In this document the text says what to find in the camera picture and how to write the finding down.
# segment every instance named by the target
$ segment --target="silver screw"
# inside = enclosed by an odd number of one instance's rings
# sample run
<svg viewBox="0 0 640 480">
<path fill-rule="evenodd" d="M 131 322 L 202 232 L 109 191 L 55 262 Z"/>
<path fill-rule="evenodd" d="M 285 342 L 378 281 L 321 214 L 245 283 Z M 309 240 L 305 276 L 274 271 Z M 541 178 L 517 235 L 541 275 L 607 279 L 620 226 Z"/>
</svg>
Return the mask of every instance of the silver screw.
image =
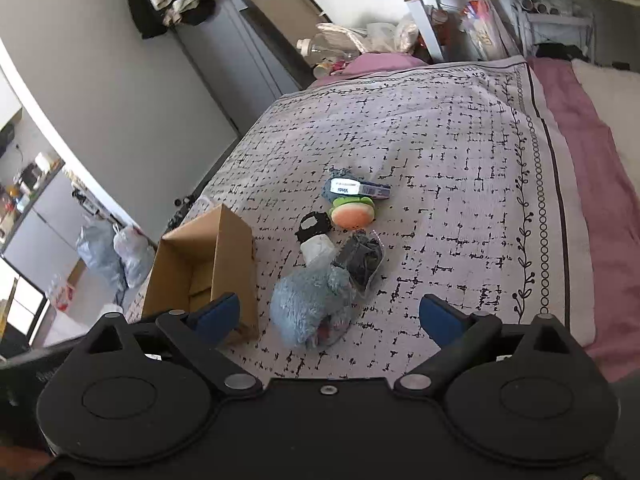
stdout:
<svg viewBox="0 0 640 480">
<path fill-rule="evenodd" d="M 225 384 L 232 390 L 248 390 L 255 384 L 255 377 L 249 374 L 232 374 L 225 379 Z"/>
<path fill-rule="evenodd" d="M 331 386 L 330 384 L 325 384 L 320 388 L 320 393 L 323 395 L 335 395 L 338 393 L 338 388 Z"/>
<path fill-rule="evenodd" d="M 431 378 L 422 374 L 409 374 L 400 379 L 400 384 L 407 390 L 424 390 L 431 386 Z"/>
</svg>

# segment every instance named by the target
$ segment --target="white blanket with black pattern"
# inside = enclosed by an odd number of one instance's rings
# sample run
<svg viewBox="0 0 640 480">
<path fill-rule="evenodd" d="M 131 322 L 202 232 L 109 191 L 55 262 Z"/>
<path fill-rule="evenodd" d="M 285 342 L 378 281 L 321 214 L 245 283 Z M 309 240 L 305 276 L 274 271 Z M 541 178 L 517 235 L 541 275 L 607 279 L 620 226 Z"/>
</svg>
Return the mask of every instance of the white blanket with black pattern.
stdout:
<svg viewBox="0 0 640 480">
<path fill-rule="evenodd" d="M 269 320 L 276 280 L 303 265 L 294 236 L 328 169 L 390 184 L 372 228 L 386 256 L 356 320 L 324 352 L 286 349 Z M 380 73 L 284 96 L 257 121 L 187 219 L 223 202 L 253 229 L 260 340 L 225 352 L 266 380 L 400 376 L 438 348 L 426 293 L 528 323 L 551 312 L 594 338 L 588 235 L 574 168 L 521 57 Z M 348 236 L 333 231 L 341 243 Z M 140 303 L 129 319 L 140 316 Z"/>
</svg>

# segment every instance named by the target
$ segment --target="blue plush toy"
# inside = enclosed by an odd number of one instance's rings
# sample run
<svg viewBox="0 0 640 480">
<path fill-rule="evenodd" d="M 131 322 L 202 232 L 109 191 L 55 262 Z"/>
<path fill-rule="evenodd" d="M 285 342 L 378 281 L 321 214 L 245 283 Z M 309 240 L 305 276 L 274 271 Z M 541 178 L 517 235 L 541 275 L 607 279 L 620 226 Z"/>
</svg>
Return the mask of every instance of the blue plush toy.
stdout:
<svg viewBox="0 0 640 480">
<path fill-rule="evenodd" d="M 290 348 L 303 344 L 329 346 L 348 329 L 353 298 L 345 269 L 299 269 L 276 283 L 271 297 L 271 321 Z"/>
</svg>

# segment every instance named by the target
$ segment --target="open cardboard box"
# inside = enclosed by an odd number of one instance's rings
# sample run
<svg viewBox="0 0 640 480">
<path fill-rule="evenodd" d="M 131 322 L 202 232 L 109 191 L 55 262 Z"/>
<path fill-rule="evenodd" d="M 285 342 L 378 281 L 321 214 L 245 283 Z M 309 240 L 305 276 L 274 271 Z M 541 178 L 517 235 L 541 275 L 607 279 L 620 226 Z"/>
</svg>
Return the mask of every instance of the open cardboard box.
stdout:
<svg viewBox="0 0 640 480">
<path fill-rule="evenodd" d="M 158 245 L 142 316 L 172 308 L 194 312 L 225 292 L 240 300 L 240 323 L 225 339 L 232 344 L 258 337 L 254 237 L 225 205 L 170 233 Z"/>
</svg>

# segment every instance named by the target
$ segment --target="pink fabric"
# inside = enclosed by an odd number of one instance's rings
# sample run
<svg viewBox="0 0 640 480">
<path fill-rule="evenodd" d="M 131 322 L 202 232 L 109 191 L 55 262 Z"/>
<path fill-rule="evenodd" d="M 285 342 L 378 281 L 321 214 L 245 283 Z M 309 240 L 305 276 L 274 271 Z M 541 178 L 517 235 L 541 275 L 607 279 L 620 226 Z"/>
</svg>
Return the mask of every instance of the pink fabric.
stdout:
<svg viewBox="0 0 640 480">
<path fill-rule="evenodd" d="M 338 81 L 354 79 L 363 75 L 373 74 L 374 72 L 393 72 L 394 70 L 404 70 L 405 68 L 415 68 L 417 66 L 427 66 L 427 64 L 409 54 L 400 54 L 397 52 L 388 54 L 365 53 L 351 61 L 347 65 L 347 68 L 342 70 L 340 74 L 321 77 L 311 83 L 309 88 L 331 85 Z"/>
<path fill-rule="evenodd" d="M 589 232 L 596 339 L 587 352 L 615 381 L 640 367 L 640 206 L 611 130 L 571 63 L 529 63 L 569 147 Z"/>
</svg>

